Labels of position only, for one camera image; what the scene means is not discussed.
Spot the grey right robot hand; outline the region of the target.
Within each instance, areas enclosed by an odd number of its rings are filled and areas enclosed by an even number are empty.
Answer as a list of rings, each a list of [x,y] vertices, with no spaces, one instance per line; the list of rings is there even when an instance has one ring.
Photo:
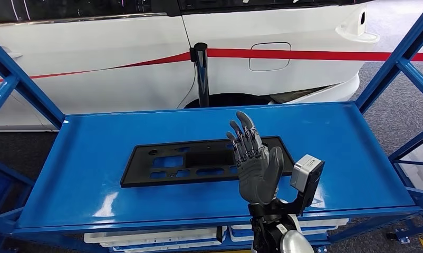
[[[243,111],[237,111],[238,124],[230,120],[234,133],[226,135],[232,143],[236,161],[239,193],[248,203],[269,204],[276,195],[284,169],[284,157],[280,147],[268,148],[252,119]]]

